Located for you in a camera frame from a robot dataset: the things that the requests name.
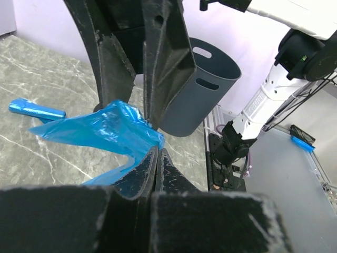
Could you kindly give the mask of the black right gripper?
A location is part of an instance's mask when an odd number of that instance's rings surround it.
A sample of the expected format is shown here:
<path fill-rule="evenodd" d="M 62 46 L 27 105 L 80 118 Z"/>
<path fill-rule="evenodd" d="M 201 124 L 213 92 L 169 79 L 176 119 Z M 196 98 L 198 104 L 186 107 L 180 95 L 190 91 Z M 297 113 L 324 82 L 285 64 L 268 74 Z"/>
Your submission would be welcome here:
<path fill-rule="evenodd" d="M 157 130 L 196 71 L 182 1 L 64 3 L 95 76 L 99 103 L 94 110 L 114 100 L 128 102 L 136 73 L 144 71 L 144 117 Z"/>

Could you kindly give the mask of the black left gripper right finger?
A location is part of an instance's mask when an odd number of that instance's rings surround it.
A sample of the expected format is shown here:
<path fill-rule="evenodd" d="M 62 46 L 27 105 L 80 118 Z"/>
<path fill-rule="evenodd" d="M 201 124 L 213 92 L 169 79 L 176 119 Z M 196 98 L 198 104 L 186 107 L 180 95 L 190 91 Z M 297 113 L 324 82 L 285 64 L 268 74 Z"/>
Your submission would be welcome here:
<path fill-rule="evenodd" d="M 166 150 L 158 155 L 150 244 L 153 252 L 292 251 L 271 199 L 240 191 L 199 191 Z"/>

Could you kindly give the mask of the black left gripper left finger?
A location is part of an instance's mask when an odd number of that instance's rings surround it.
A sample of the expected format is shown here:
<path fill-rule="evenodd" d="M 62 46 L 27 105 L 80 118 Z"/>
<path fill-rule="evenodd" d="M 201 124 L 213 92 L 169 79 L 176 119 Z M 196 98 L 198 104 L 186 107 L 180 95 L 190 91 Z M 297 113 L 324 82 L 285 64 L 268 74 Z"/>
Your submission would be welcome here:
<path fill-rule="evenodd" d="M 110 186 L 1 190 L 1 252 L 150 252 L 158 148 Z"/>

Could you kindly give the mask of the blue detached trash bag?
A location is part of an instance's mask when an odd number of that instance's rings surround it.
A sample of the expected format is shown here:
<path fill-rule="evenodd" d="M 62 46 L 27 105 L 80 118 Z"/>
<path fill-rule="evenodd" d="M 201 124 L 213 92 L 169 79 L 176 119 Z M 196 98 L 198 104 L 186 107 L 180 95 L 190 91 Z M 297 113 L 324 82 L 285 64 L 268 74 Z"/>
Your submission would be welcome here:
<path fill-rule="evenodd" d="M 164 135 L 152 128 L 138 108 L 121 100 L 97 112 L 59 119 L 30 128 L 47 141 L 92 147 L 126 155 L 128 162 L 85 182 L 86 185 L 112 185 L 139 165 L 152 147 L 164 148 Z"/>

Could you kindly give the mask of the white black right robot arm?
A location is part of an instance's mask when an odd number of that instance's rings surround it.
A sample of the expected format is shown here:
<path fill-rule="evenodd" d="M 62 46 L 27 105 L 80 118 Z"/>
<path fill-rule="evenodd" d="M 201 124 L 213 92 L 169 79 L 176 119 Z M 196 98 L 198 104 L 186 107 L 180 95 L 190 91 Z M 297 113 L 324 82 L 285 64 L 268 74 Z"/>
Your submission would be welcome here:
<path fill-rule="evenodd" d="M 144 76 L 144 116 L 155 128 L 196 76 L 181 1 L 66 1 L 84 42 L 98 91 L 98 108 L 130 99 Z M 239 118 L 227 123 L 214 159 L 230 166 L 248 155 L 263 126 L 298 89 L 336 69 L 336 24 L 317 8 L 292 1 L 222 1 L 222 5 L 289 27 L 271 69 Z"/>

